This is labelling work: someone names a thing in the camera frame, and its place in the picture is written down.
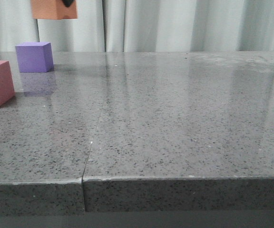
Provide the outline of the tip gripper black finger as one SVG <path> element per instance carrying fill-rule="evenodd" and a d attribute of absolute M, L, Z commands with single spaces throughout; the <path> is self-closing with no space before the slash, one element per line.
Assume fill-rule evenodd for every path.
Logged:
<path fill-rule="evenodd" d="M 62 0 L 65 7 L 70 7 L 75 0 Z"/>

